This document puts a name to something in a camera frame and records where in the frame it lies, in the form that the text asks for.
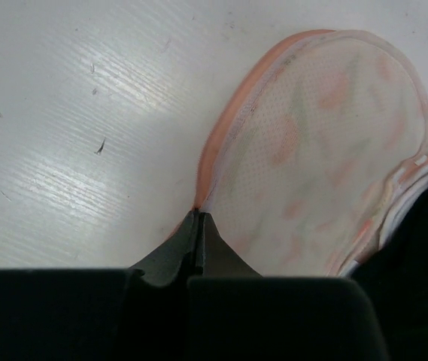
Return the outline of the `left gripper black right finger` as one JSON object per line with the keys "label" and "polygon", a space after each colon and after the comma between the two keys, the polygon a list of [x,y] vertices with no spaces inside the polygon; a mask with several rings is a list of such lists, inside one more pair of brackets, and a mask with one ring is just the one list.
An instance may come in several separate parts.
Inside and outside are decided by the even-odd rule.
{"label": "left gripper black right finger", "polygon": [[345,278],[262,277],[199,215],[189,360],[384,360],[372,303]]}

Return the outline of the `pink mesh laundry bag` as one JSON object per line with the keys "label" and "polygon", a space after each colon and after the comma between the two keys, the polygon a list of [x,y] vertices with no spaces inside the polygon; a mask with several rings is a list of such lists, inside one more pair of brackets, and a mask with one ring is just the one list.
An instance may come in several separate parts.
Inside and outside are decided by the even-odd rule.
{"label": "pink mesh laundry bag", "polygon": [[193,209],[262,277],[345,278],[366,294],[354,270],[427,189],[414,67],[373,34],[321,29],[284,39],[243,80],[202,151]]}

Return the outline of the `black bra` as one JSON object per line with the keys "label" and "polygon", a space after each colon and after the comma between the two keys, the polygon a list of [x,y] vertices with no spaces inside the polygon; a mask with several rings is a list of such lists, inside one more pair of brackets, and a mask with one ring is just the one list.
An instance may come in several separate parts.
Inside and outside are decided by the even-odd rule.
{"label": "black bra", "polygon": [[428,189],[352,278],[374,305],[392,360],[428,360]]}

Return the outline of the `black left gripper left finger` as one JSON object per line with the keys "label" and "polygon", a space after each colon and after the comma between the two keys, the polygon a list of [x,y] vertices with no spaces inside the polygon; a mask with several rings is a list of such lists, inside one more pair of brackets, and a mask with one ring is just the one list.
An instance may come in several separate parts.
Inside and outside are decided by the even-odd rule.
{"label": "black left gripper left finger", "polygon": [[128,268],[0,269],[0,360],[180,360],[198,232]]}

